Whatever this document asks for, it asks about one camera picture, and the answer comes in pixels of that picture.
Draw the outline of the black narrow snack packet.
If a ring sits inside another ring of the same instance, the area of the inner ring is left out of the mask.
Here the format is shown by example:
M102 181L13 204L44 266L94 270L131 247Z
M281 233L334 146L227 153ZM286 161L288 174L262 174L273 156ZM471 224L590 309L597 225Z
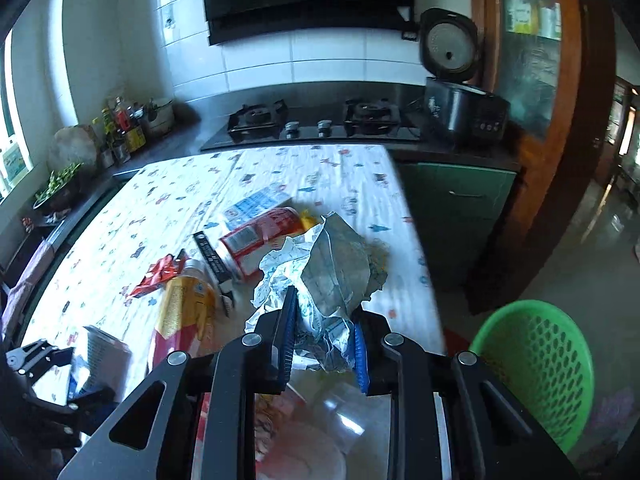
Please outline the black narrow snack packet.
M220 255L216 253L216 250L209 243L208 237L203 231L194 233L192 237L210 273L213 274L216 287L221 296L222 310L224 310L224 315L228 318L230 310L235 308L232 274L220 258Z

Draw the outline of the silver foil bag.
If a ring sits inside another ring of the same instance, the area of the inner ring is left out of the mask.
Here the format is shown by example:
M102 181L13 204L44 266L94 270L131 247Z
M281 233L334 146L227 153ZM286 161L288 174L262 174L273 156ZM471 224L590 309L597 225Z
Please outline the silver foil bag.
M245 330L254 330L261 315L281 309L293 286L298 297L294 366L349 370L355 363L352 312L383 288L389 258L386 244L365 240L332 212L262 258L255 312Z

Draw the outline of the red white drink can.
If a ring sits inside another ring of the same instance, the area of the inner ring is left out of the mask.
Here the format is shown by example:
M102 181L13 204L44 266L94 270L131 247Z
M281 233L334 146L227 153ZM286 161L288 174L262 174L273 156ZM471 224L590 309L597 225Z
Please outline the red white drink can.
M303 232L294 208L273 208L224 234L216 251L232 275L244 282L259 272L259 263L268 252L281 249L288 237Z

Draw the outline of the blue white milk carton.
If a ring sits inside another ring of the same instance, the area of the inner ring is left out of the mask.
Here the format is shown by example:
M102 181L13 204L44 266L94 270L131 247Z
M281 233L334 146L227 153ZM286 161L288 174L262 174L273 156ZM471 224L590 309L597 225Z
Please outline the blue white milk carton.
M221 222L232 231L273 208L288 206L291 200L284 184L273 183L224 210L220 214Z

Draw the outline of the yellow snack bag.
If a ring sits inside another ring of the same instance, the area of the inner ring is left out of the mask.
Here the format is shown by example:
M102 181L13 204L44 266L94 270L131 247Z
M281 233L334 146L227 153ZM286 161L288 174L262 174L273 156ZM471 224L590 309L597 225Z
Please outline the yellow snack bag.
M300 224L304 232L308 232L314 226L318 226L320 220L310 210L304 209L299 213Z

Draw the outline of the green kitchen cabinet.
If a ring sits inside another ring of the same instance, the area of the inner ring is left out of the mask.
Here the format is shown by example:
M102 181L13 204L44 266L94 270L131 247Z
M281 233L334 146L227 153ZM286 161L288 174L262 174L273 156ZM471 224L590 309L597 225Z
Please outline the green kitchen cabinet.
M513 171L451 164L401 164L398 174L434 286L466 278L509 197Z

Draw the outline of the white ribbed carton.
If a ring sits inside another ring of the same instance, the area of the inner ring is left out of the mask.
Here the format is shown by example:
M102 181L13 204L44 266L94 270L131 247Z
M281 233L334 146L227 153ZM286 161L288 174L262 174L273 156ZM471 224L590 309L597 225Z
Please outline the white ribbed carton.
M96 326L85 326L75 344L67 399L110 388L114 399L124 396L131 352L126 344Z

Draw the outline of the large yellow red bag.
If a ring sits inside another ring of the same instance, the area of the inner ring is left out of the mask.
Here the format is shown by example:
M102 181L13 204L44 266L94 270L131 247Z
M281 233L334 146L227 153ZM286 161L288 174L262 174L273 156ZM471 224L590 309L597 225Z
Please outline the large yellow red bag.
M152 370L172 352L191 358L213 353L215 314L220 295L205 263L189 259L180 274L168 281L154 330L149 368Z

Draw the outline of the red small wrapper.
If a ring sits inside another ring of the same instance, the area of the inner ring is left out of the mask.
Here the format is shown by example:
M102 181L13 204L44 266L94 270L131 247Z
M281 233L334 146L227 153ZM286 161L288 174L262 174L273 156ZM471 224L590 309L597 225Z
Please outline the red small wrapper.
M129 295L131 297L142 297L163 287L182 273L189 259L190 257L184 249L181 249L176 256L168 254L158 259L156 263L149 267L141 282L134 286Z

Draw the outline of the green plastic waste basket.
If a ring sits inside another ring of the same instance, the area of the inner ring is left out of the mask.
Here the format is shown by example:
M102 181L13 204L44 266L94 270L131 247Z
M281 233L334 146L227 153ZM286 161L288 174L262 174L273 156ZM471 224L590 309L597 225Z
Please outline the green plastic waste basket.
M470 350L563 452L574 448L590 416L596 376L587 341L568 314L541 300L514 301L480 326Z

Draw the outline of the printed white tablecloth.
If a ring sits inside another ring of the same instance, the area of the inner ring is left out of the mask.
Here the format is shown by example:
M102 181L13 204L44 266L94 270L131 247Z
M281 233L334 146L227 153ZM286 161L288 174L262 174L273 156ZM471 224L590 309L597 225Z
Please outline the printed white tablecloth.
M379 145L247 148L145 166L63 258L27 323L25 340L68 347L87 326L99 327L129 347L127 384L136 386L152 354L162 295L137 298L134 286L160 258L175 252L197 257L197 232L212 244L229 237L236 249L257 240L255 229L230 229L224 213L272 184L297 210L317 218L338 214L378 250L387 278L364 306L426 351L444 351L424 252L396 168Z

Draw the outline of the black gas stove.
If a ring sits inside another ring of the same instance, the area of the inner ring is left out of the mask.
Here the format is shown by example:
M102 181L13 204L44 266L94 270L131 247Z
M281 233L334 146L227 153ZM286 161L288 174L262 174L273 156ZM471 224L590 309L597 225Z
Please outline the black gas stove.
M203 152L276 143L413 143L421 131L400 108L382 99L349 99L311 107L289 106L283 100L244 105L232 113L202 146Z

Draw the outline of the condiment bottles cluster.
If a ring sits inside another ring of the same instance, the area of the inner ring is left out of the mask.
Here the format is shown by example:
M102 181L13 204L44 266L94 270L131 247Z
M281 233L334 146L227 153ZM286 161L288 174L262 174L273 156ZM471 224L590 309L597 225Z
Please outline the condiment bottles cluster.
M132 155L174 130L174 103L158 98L141 104L116 96L91 125L99 139L100 163L110 168L128 162Z

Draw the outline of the black rice cooker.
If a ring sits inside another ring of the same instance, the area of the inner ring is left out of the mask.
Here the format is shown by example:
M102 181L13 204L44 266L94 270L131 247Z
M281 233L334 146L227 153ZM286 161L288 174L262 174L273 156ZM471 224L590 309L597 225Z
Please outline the black rice cooker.
M470 83L480 66L474 22L454 11L428 9L420 16L419 49L430 74L423 101L427 130L451 144L500 141L510 104Z

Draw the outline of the wooden glass door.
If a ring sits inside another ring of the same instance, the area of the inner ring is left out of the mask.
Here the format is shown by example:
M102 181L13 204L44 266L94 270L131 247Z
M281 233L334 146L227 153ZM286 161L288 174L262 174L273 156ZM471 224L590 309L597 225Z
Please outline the wooden glass door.
M510 104L502 147L518 164L466 282L472 313L518 298L570 226L596 170L615 84L608 0L472 0L480 86Z

